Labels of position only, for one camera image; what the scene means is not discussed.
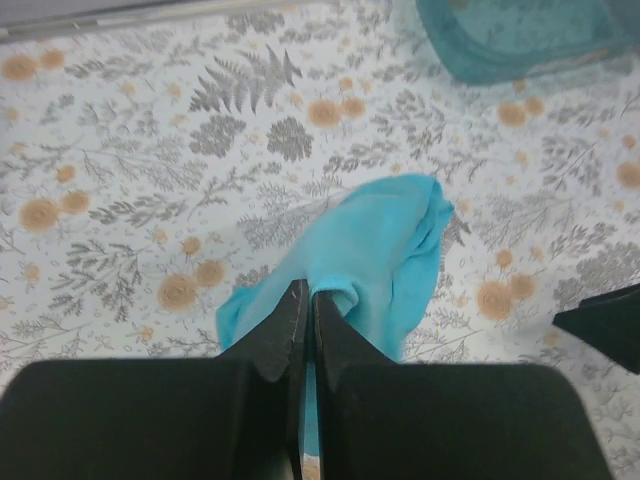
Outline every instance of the patterned tablecloth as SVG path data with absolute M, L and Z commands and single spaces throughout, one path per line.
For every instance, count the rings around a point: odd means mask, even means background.
M 234 287 L 348 189 L 424 172 L 456 216 L 406 359 L 553 365 L 617 478 L 640 475 L 640 382 L 550 328 L 640 280 L 634 57 L 469 88 L 412 2 L 356 0 L 5 45 L 0 65 L 3 385 L 45 358 L 215 355 Z

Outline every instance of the black object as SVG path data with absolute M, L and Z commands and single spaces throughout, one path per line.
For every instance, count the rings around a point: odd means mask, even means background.
M 558 313 L 553 324 L 640 373 L 640 284 L 587 298 Z
M 325 480 L 611 480 L 534 365 L 397 365 L 305 281 L 213 359 L 47 361 L 0 402 L 0 478 L 300 480 L 307 352 Z M 308 321 L 309 310 L 313 319 Z

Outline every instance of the turquoise fabric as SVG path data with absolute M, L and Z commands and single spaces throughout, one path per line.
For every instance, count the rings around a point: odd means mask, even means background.
M 239 288 L 217 311 L 228 348 L 275 308 L 292 280 L 311 295 L 330 291 L 345 320 L 400 360 L 421 321 L 440 265 L 440 240 L 453 213 L 433 177 L 403 175 L 366 184 L 310 225 L 260 284 Z M 318 454 L 315 375 L 308 370 L 305 451 Z

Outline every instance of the floral tablecloth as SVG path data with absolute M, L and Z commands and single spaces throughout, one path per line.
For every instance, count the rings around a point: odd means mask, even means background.
M 640 475 L 640 382 L 550 327 L 640 280 L 636 58 L 470 88 L 412 2 L 356 0 L 4 45 L 0 64 L 3 385 L 46 358 L 215 355 L 234 287 L 349 189 L 424 172 L 456 215 L 406 359 L 553 365 L 617 478 Z

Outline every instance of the botanical pattern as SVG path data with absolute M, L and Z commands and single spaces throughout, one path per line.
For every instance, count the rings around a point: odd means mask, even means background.
M 0 384 L 44 358 L 218 354 L 235 289 L 353 188 L 421 172 L 456 213 L 406 360 L 558 368 L 638 478 L 640 383 L 550 327 L 640 282 L 637 63 L 469 87 L 392 0 L 0 47 Z

